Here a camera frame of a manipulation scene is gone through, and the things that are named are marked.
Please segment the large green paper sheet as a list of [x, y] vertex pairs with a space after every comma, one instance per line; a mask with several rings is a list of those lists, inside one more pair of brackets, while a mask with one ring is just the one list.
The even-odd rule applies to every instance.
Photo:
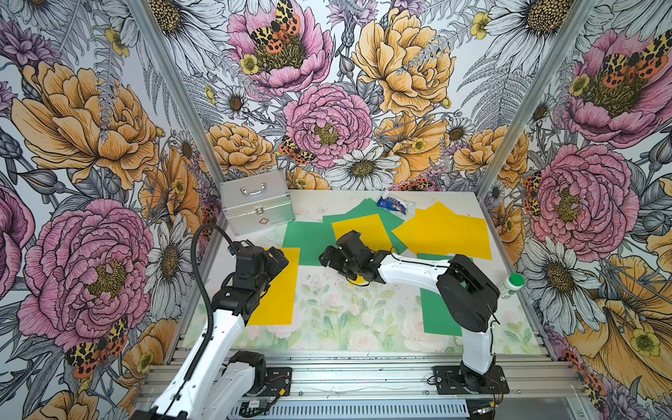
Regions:
[[426, 334], [462, 336], [460, 325], [453, 319], [440, 294], [421, 289], [420, 306]]

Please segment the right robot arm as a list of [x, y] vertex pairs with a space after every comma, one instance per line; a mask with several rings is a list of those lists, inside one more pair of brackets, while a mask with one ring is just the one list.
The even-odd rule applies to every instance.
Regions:
[[460, 254], [436, 261], [402, 257], [386, 250], [373, 251], [352, 238], [350, 243], [327, 247], [320, 264], [349, 280], [410, 285], [439, 295], [462, 330], [460, 386], [468, 393], [490, 392], [499, 378], [492, 327], [500, 292], [470, 258]]

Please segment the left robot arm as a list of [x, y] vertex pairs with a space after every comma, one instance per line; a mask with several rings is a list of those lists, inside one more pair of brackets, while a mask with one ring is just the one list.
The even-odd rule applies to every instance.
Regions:
[[241, 398], [264, 390], [264, 356], [249, 351], [228, 354], [289, 261], [282, 250], [266, 250], [250, 241], [236, 241], [233, 250], [236, 270], [207, 302], [208, 321], [201, 337], [152, 407], [137, 409], [133, 419], [225, 419]]

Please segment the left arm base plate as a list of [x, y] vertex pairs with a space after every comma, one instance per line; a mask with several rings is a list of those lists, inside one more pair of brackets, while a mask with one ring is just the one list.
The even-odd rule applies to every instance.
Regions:
[[288, 397], [292, 390], [293, 369], [290, 367], [269, 367], [266, 369], [264, 384], [259, 392], [249, 397]]

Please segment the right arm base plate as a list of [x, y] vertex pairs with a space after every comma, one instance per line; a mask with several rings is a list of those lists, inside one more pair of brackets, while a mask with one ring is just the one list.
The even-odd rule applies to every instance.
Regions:
[[493, 365], [485, 374], [462, 365], [436, 366], [432, 373], [439, 395], [507, 395], [510, 392], [507, 378], [499, 365]]

